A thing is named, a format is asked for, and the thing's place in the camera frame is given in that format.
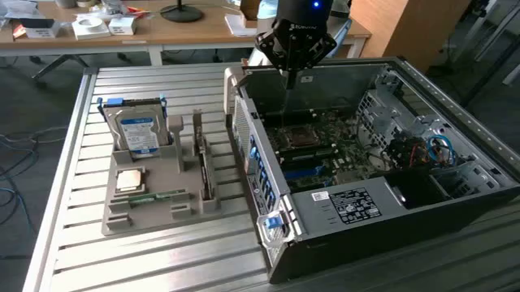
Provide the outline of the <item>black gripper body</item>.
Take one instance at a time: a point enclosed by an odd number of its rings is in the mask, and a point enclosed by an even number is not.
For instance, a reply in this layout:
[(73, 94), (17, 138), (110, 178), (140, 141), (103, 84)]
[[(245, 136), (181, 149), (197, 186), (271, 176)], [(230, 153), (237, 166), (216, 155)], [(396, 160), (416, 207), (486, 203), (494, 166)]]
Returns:
[(289, 53), (292, 70), (292, 35), (316, 35), (328, 33), (327, 22), (333, 1), (280, 1), (273, 32)]

